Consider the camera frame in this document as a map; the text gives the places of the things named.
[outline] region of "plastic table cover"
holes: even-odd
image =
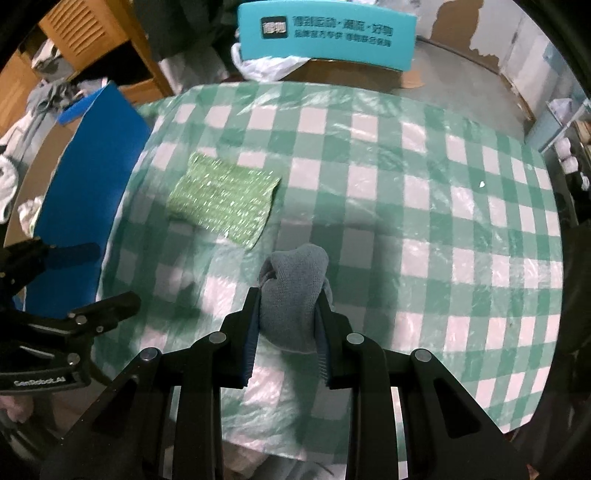
[[[503,431],[531,417],[562,294],[558,216],[538,152],[453,112],[340,86],[199,86],[140,112],[154,129],[122,199],[98,297],[131,289],[142,309],[96,339],[108,375],[142,348],[186,348],[217,330],[273,249],[312,242],[329,255],[334,307],[355,330],[395,351],[434,352]],[[195,151],[281,176],[252,250],[167,217]],[[248,388],[223,392],[223,437],[344,462],[349,396],[324,387],[315,354],[260,338]]]

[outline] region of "green scrubbing pad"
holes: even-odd
[[[254,247],[271,211],[280,178],[270,172],[193,154],[189,169],[168,197],[175,218]]]

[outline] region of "teal box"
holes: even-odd
[[[264,0],[238,7],[243,60],[310,57],[411,69],[417,17],[339,0]]]

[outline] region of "metal screw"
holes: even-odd
[[[153,346],[149,346],[148,348],[144,348],[140,353],[139,357],[144,362],[149,362],[150,360],[154,360],[158,355],[158,349],[154,348]]]
[[[350,333],[347,335],[347,341],[353,345],[361,345],[365,338],[360,333]]]
[[[431,355],[431,352],[429,352],[428,350],[424,350],[424,349],[420,349],[417,350],[416,352],[414,352],[414,357],[419,361],[419,362],[430,362],[431,358],[433,358],[433,355]]]
[[[224,332],[213,332],[210,336],[209,336],[209,341],[211,343],[223,343],[226,341],[226,334]]]
[[[74,365],[78,365],[80,363],[80,355],[77,353],[68,353],[68,365],[73,367]]]

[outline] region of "blue panel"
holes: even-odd
[[[266,0],[238,7],[244,60],[296,55],[410,70],[417,17],[337,0]]]
[[[28,287],[28,312],[64,317],[92,303],[115,213],[150,129],[114,84],[97,96],[64,150],[35,234],[60,247],[95,242],[96,262],[47,270]]]
[[[59,117],[57,117],[57,122],[60,125],[69,124],[72,120],[84,115],[92,105],[92,102],[95,101],[95,98],[100,95],[102,90],[103,89],[97,90],[94,93],[91,93],[88,97],[78,100],[74,105],[69,107]]]

